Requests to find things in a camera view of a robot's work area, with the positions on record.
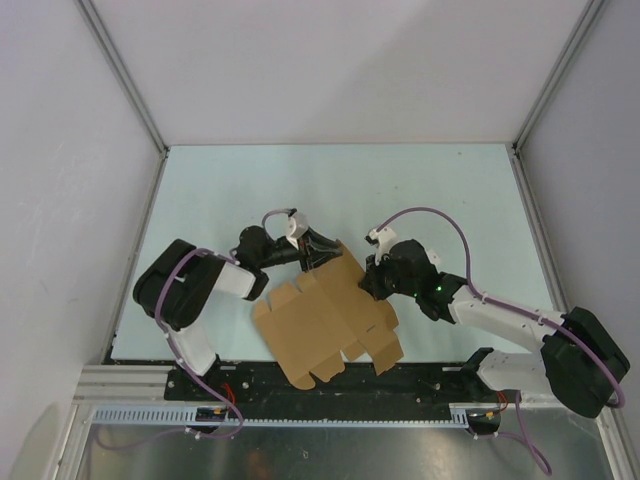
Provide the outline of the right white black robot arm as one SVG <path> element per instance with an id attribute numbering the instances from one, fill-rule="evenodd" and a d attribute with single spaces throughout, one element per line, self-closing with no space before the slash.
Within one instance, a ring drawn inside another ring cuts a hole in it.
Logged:
<path id="1" fill-rule="evenodd" d="M 591 311 L 529 311 L 476 292 L 471 282 L 440 271 L 416 240 L 370 233 L 375 251 L 359 286 L 375 300 L 404 295 L 433 321 L 487 331 L 521 348 L 521 354 L 478 349 L 465 363 L 463 393 L 484 401 L 496 390 L 551 394 L 587 418 L 624 404 L 620 382 L 630 362 Z"/>

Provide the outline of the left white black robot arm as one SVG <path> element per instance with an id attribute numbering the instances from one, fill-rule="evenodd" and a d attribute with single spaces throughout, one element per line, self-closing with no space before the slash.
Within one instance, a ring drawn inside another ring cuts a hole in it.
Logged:
<path id="1" fill-rule="evenodd" d="M 272 239 L 264 227 L 249 226 L 232 258 L 176 239 L 137 280 L 133 300 L 156 321 L 178 365 L 189 371 L 187 389 L 207 400 L 221 387 L 220 374 L 211 369 L 217 354 L 197 324 L 211 293 L 254 301 L 269 282 L 267 268 L 297 262 L 308 272 L 341 255 L 339 241 L 310 227 Z"/>

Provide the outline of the brown cardboard box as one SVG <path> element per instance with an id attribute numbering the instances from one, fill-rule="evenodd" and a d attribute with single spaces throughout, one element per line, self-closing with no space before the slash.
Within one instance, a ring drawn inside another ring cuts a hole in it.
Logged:
<path id="1" fill-rule="evenodd" d="M 359 287 L 364 270 L 346 246 L 341 255 L 272 289 L 253 323 L 288 382 L 311 390 L 368 355 L 381 375 L 404 357 L 391 304 Z"/>

